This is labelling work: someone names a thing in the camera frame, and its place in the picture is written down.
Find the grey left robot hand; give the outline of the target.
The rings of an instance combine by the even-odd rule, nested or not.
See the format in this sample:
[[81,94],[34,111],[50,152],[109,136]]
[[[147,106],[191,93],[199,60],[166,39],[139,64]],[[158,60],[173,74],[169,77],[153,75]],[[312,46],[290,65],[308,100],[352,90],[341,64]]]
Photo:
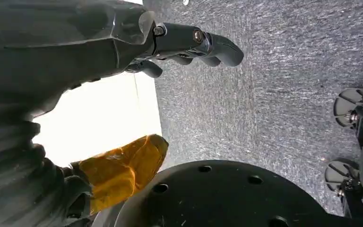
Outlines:
[[90,185],[65,176],[32,143],[33,122],[68,90],[124,71],[152,77],[152,59],[237,66],[242,50],[195,26],[157,24],[121,0],[0,0],[0,218],[68,217]]

